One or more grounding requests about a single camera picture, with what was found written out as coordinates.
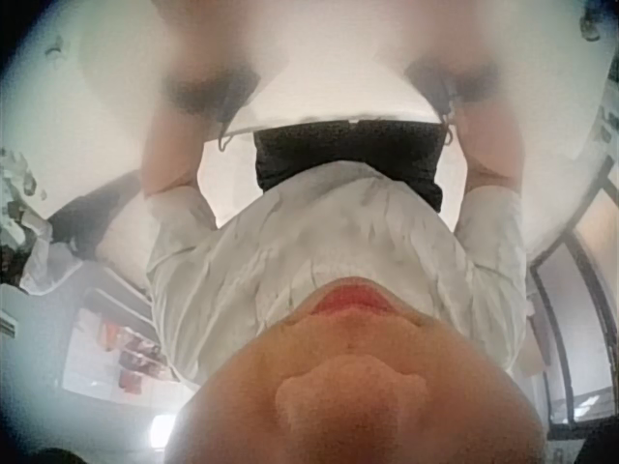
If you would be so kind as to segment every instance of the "bright light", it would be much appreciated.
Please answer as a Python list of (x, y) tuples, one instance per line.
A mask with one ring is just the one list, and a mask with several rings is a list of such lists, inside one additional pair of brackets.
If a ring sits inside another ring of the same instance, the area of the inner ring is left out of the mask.
[(589, 412), (589, 410), (591, 409), (591, 406), (596, 404), (599, 399), (600, 399), (600, 396), (596, 395), (596, 396), (591, 396), (586, 401), (583, 401), (580, 404), (580, 406), (578, 406), (576, 409), (574, 409), (574, 418), (578, 419), (578, 418), (581, 418), (582, 416), (584, 416), (585, 414), (587, 414)]
[(170, 439), (176, 416), (164, 414), (156, 416), (151, 423), (151, 447), (156, 450), (165, 448), (167, 441)]
[(600, 396), (596, 394), (595, 396), (591, 396), (589, 399), (581, 403), (579, 407), (581, 408), (583, 406), (593, 406), (594, 404), (598, 402), (599, 399), (600, 399)]

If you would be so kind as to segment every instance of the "lips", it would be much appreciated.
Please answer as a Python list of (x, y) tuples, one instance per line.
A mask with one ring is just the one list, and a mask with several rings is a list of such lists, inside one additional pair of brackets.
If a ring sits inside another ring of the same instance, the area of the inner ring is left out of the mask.
[(329, 292), (311, 312), (329, 316), (347, 309), (357, 309), (373, 314), (389, 315), (397, 311), (376, 290), (367, 285), (343, 285)]

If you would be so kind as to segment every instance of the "light fixture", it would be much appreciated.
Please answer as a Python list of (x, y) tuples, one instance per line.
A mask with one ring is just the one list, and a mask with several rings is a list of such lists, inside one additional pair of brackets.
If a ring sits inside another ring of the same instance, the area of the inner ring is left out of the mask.
[(176, 416), (173, 414), (163, 414), (156, 416), (151, 423), (151, 447), (155, 450), (162, 450), (170, 439)]

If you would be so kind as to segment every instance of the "white shirt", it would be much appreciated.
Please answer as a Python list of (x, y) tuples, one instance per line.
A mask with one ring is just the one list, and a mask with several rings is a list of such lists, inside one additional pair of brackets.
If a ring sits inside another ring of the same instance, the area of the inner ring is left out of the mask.
[(201, 385), (310, 293), (360, 276), (454, 326), (504, 368), (524, 338), (520, 200), (477, 188), (452, 234), (404, 183), (338, 161), (303, 172), (218, 229), (189, 187), (149, 200), (158, 237), (148, 276), (162, 346)]
[(37, 235), (30, 257), (24, 266), (19, 287), (29, 295), (41, 296), (58, 288), (83, 264), (66, 244), (53, 244), (49, 222), (26, 211), (22, 225)]

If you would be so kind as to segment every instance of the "window frame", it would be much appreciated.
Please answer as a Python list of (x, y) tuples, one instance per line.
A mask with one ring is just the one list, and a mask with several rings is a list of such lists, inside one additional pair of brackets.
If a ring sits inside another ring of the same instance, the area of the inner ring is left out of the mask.
[(552, 245), (542, 252), (536, 259), (532, 261), (529, 266), (529, 273), (537, 287), (542, 300), (545, 314), (550, 325), (550, 330), (556, 343), (556, 348), (559, 355), (559, 364), (561, 365), (561, 371), (563, 373), (563, 383), (566, 394), (566, 406), (568, 412), (568, 423), (557, 424), (551, 420), (552, 406), (550, 401), (550, 389), (548, 386), (548, 379), (544, 374), (545, 383), (545, 395), (546, 405), (548, 413), (548, 434), (547, 438), (550, 441), (553, 440), (578, 440), (585, 438), (593, 429), (599, 426), (601, 423), (607, 421), (607, 419), (595, 419), (576, 421), (575, 420), (575, 404), (574, 404), (574, 390), (572, 388), (572, 376), (570, 373), (570, 365), (568, 362), (568, 354), (563, 342), (563, 336), (559, 328), (559, 324), (550, 302), (548, 293), (545, 290), (544, 283), (539, 274), (540, 267), (546, 260), (553, 255), (553, 253), (560, 246), (565, 246), (569, 254), (574, 259), (580, 276), (582, 277), (589, 296), (593, 302), (596, 314), (598, 316), (598, 322), (600, 323), (602, 333), (604, 336), (604, 343), (606, 345), (606, 353), (608, 355), (608, 364), (610, 369), (610, 375), (612, 379), (612, 389), (614, 394), (614, 414), (619, 414), (619, 378), (618, 378), (618, 359), (619, 351), (617, 344), (617, 327), (612, 314), (612, 307), (616, 305), (612, 304), (604, 291), (603, 285), (598, 278), (598, 274), (595, 271), (594, 264), (586, 253), (585, 248), (578, 239), (575, 229), (578, 223), (582, 220), (587, 210), (591, 207), (597, 195), (604, 190), (614, 201), (615, 205), (619, 209), (619, 190), (608, 178), (610, 172), (615, 166), (615, 160), (608, 157), (602, 169), (600, 170), (598, 177), (592, 184), (585, 198), (566, 225), (563, 232), (552, 243)]

